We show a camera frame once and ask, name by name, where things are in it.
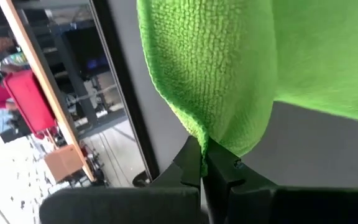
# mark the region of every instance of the red bag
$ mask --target red bag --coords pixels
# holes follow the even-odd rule
[[[33,134],[56,126],[52,109],[31,70],[8,74],[3,82]]]

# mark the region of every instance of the green microfiber towel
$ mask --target green microfiber towel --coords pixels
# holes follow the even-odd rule
[[[274,100],[358,119],[358,1],[138,0],[138,12],[152,81],[204,153],[209,136],[250,151]]]

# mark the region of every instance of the cardboard box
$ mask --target cardboard box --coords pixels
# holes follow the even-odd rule
[[[68,145],[47,154],[44,161],[49,167],[55,181],[59,182],[83,167],[80,156],[82,155],[77,153],[74,146]]]

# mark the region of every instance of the floor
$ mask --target floor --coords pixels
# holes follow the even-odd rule
[[[128,120],[83,141],[100,154],[104,173],[113,187],[132,187],[133,178],[145,170]]]
[[[52,150],[51,144],[43,145],[43,150]],[[0,138],[0,211],[11,224],[38,223],[39,206],[53,188],[38,146],[26,137],[7,144]]]

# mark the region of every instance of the metal rack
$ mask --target metal rack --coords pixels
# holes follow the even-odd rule
[[[16,10],[19,11],[19,15],[22,21],[26,21],[25,10],[26,9],[53,9],[53,8],[62,8],[62,7],[78,7],[83,5],[88,5],[87,1],[68,1],[62,3],[61,1],[27,1],[27,2],[15,2],[14,3]],[[93,105],[88,96],[89,93],[85,88],[84,81],[81,79],[79,74],[81,70],[79,69],[73,51],[68,43],[68,40],[62,35],[64,32],[73,30],[73,29],[85,29],[93,27],[94,22],[92,20],[86,21],[75,21],[66,24],[48,24],[46,26],[30,26],[27,24],[26,31],[30,37],[30,41],[36,50],[36,54],[40,57],[40,60],[43,63],[43,67],[46,70],[49,70],[49,80],[51,83],[55,83],[56,88],[55,93],[59,95],[59,102],[62,105],[62,108],[65,110],[65,116],[69,119],[70,127],[75,130],[75,134],[78,140],[86,138],[94,133],[104,131],[125,118],[124,108],[121,108],[117,111],[110,112],[108,108],[106,111],[109,111],[107,115],[98,118],[96,115],[96,110],[93,108]],[[50,71],[50,68],[62,64],[64,69],[67,71],[66,75],[69,79],[71,86],[75,94],[81,98],[80,106],[85,115],[87,122],[78,127],[74,124],[74,120],[70,116],[67,107],[65,106],[65,100],[59,90],[58,83],[55,78],[55,74]],[[100,86],[98,79],[95,75],[91,81],[95,86]]]

